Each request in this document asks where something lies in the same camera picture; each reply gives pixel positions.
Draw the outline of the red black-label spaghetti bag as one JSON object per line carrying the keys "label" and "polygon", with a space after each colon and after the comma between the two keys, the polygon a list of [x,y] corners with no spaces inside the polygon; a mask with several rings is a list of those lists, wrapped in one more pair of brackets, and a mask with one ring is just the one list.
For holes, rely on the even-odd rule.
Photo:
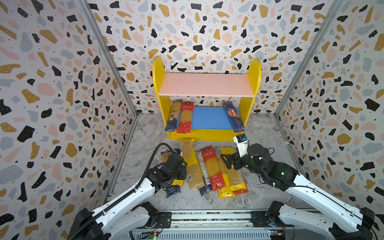
{"label": "red black-label spaghetti bag", "polygon": [[183,102],[181,107],[180,122],[177,129],[178,134],[190,134],[192,129],[193,111],[195,102]]}

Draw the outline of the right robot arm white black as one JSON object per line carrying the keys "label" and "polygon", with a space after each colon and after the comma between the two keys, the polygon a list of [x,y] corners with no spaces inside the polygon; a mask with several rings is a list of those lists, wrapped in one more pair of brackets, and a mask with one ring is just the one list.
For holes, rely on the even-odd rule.
{"label": "right robot arm white black", "polygon": [[273,160],[269,149],[260,144],[238,144],[238,152],[222,154],[228,169],[247,169],[261,183],[286,192],[318,210],[303,211],[273,201],[265,214],[272,227],[295,226],[323,235],[330,240],[373,240],[375,213],[356,208],[317,187],[290,165]]}

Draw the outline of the blue Barilla spaghetti pack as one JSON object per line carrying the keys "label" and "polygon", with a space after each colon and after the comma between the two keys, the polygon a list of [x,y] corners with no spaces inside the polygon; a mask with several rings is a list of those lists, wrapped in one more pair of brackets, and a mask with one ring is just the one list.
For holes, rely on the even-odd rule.
{"label": "blue Barilla spaghetti pack", "polygon": [[245,126],[234,104],[232,102],[227,101],[227,102],[223,102],[222,105],[229,119],[229,122],[231,124],[233,131],[235,133],[243,132],[245,130]]}

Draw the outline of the dark blue Anko pasta bag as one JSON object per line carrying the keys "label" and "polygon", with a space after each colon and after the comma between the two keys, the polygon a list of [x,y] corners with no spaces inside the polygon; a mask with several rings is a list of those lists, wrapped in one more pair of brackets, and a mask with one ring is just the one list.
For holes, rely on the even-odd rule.
{"label": "dark blue Anko pasta bag", "polygon": [[179,126],[179,116],[181,112],[183,100],[174,100],[171,105],[171,111],[169,114],[169,119],[167,121],[165,131],[173,132],[176,131]]}

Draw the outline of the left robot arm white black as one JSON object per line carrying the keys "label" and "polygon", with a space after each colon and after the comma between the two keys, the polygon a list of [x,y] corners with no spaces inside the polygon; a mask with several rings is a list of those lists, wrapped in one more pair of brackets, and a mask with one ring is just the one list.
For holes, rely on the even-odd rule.
{"label": "left robot arm white black", "polygon": [[147,199],[175,180],[187,177],[187,162],[172,153],[165,163],[147,169],[142,178],[108,203],[77,213],[70,240],[114,240],[144,226],[155,225],[158,210]]}

